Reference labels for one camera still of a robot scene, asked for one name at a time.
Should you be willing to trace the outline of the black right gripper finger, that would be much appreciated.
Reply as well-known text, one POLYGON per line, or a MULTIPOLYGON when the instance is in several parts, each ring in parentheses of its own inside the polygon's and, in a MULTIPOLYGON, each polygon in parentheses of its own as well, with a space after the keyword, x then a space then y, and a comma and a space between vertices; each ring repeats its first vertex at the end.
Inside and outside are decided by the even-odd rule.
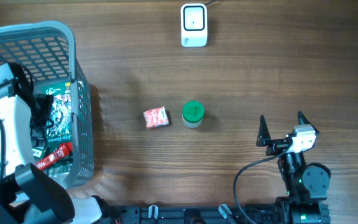
POLYGON ((319 134, 319 131, 307 120, 306 116, 302 113, 302 111, 298 112, 298 123, 299 125, 311 125, 315 131, 315 134, 319 134))
POLYGON ((267 127, 267 123, 265 120, 265 116, 261 115, 259 120, 259 133, 256 140, 256 146, 269 146, 272 144, 272 139, 269 133, 269 129, 267 127))

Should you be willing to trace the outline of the green grip gloves package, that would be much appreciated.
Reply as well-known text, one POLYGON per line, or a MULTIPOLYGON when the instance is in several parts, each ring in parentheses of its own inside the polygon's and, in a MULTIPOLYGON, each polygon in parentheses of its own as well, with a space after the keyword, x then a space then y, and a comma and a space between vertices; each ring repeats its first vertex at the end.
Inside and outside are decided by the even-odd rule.
POLYGON ((47 139, 46 156, 62 154, 63 157, 46 168, 51 177, 69 174, 73 164, 71 133, 71 83, 60 82, 42 87, 42 93, 53 96, 50 116, 45 131, 47 139))

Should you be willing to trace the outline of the red snack stick packet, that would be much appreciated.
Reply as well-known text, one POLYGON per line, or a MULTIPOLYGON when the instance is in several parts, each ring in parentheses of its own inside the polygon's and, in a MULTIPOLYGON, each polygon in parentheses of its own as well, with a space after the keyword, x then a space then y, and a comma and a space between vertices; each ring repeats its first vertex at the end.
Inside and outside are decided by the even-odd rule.
POLYGON ((61 143, 59 148, 51 154, 45 156, 42 160, 38 161, 36 166, 39 170, 45 170, 54 165, 59 160, 69 156, 73 151, 72 142, 61 143))

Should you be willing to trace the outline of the green lid jar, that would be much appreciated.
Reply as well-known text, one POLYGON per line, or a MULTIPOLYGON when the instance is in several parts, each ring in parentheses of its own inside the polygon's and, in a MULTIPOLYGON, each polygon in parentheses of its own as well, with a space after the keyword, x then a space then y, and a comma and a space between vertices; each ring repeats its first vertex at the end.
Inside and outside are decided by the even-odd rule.
POLYGON ((182 121, 188 128, 197 128, 204 118, 204 106, 199 101, 188 101, 182 109, 182 121))

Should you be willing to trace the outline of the red white tissue pack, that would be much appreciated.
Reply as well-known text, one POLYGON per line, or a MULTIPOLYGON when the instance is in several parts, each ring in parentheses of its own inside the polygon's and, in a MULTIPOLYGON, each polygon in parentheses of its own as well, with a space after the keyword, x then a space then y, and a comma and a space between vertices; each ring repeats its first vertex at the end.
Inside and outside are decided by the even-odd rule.
POLYGON ((153 129, 159 126, 167 126, 169 124, 169 119, 164 106, 144 111, 143 115, 147 129, 153 129))

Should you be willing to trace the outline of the green white gum box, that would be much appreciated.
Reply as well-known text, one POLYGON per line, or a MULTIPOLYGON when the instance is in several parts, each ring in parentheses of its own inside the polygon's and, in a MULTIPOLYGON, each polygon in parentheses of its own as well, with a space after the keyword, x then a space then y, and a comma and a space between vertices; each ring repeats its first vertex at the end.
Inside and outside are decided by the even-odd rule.
POLYGON ((45 157, 46 147, 33 147, 32 153, 36 159, 43 159, 45 157))

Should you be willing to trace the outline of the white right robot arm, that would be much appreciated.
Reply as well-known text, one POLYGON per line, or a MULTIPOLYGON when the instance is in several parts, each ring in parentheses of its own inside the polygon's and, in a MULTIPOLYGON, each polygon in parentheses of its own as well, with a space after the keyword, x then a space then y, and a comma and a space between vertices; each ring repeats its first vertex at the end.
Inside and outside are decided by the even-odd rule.
POLYGON ((306 163, 304 153, 314 148, 319 131, 298 112, 298 125, 285 138, 272 139, 265 117, 260 117, 256 145, 266 147, 267 156, 276 156, 278 169, 287 190, 273 204, 273 223, 331 222, 327 199, 331 171, 324 165, 306 163))

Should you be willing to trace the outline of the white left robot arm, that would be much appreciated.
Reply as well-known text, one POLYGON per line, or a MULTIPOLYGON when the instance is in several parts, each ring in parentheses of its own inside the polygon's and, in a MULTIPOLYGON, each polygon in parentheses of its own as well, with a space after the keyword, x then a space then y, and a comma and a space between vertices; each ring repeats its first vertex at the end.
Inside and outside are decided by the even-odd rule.
POLYGON ((0 223, 70 223, 66 190, 35 165, 30 124, 40 109, 18 63, 0 65, 0 223))

